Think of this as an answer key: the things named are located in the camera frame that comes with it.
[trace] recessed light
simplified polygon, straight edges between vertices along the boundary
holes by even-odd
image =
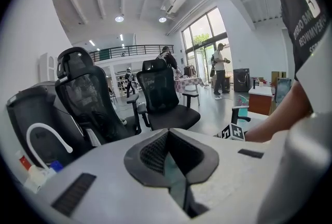
[[[164,17],[163,17],[163,18],[160,18],[160,19],[159,19],[159,22],[164,23],[164,22],[166,22],[166,20],[167,20],[167,18],[164,18]]]
[[[115,18],[115,21],[116,21],[116,22],[122,22],[123,20],[124,20],[123,16],[117,16],[117,17]]]

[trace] jeans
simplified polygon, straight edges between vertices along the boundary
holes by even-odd
[[[222,91],[225,92],[225,70],[220,70],[220,71],[216,71],[216,75],[217,75],[217,81],[216,81],[216,85],[214,86],[214,93],[217,93],[220,85],[222,86]]]
[[[133,88],[133,85],[131,84],[131,81],[128,81],[128,85],[127,85],[127,97],[130,96],[130,94],[129,94],[130,93],[129,92],[130,88],[132,89],[133,94],[135,94],[135,89]]]

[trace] black mesh office chair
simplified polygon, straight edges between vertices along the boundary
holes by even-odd
[[[173,70],[167,67],[164,60],[144,61],[142,71],[137,74],[137,79],[146,99],[146,106],[141,104],[138,110],[147,127],[151,127],[152,130],[189,129],[201,118],[197,111],[190,108],[191,98],[197,97],[198,94],[183,94],[183,96],[187,96],[187,106],[178,104]]]
[[[57,74],[57,95],[93,146],[141,132],[136,106],[138,94],[127,100],[128,104],[133,104],[134,116],[127,118],[124,126],[113,109],[105,72],[93,65],[86,50],[73,47],[62,52],[58,57]]]

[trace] black metal railing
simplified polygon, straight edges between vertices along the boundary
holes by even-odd
[[[100,51],[91,52],[90,55],[95,62],[98,62],[112,58],[141,54],[160,54],[164,46],[168,46],[170,48],[170,52],[174,53],[173,45],[133,45],[102,49]]]

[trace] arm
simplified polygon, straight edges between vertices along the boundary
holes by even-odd
[[[171,64],[171,66],[174,69],[177,69],[177,62],[176,59],[174,58],[174,56],[172,56],[170,53],[167,54],[166,59],[168,60],[168,63]]]
[[[310,102],[301,84],[294,80],[293,86],[278,108],[262,124],[250,129],[246,141],[265,142],[274,133],[288,130],[310,110]]]

